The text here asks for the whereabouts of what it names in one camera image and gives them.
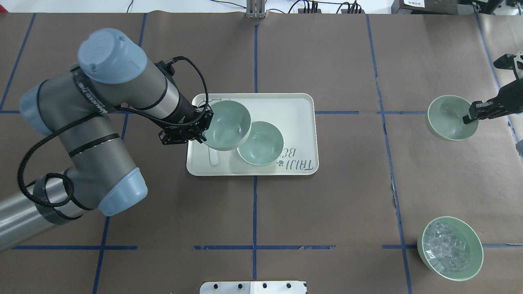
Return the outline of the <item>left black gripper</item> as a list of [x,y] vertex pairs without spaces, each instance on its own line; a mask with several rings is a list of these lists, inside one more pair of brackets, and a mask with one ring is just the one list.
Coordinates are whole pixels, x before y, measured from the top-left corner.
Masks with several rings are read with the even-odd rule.
[[209,104],[192,105],[179,94],[178,105],[171,115],[163,119],[164,137],[194,137],[200,144],[206,141],[203,133],[209,128]]

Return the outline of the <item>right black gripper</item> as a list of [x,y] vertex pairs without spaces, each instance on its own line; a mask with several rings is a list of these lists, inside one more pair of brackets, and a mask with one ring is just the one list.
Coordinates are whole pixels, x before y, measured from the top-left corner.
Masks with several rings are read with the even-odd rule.
[[469,107],[469,114],[463,116],[463,123],[471,124],[477,120],[495,119],[521,112],[523,112],[523,87],[521,81],[515,80],[503,86],[495,98],[486,102],[473,102]]

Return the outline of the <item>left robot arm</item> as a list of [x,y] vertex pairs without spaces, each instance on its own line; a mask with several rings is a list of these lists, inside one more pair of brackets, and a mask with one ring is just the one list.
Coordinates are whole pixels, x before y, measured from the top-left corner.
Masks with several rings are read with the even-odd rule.
[[[19,192],[1,201],[1,250],[92,210],[113,216],[142,201],[145,180],[109,118],[127,112],[157,125],[163,145],[203,143],[213,111],[208,92],[194,106],[176,86],[172,65],[187,58],[151,62],[123,32],[93,32],[67,72],[41,82],[22,96],[26,123],[44,138],[25,154],[17,171]],[[26,183],[31,156],[59,138],[73,165]]]

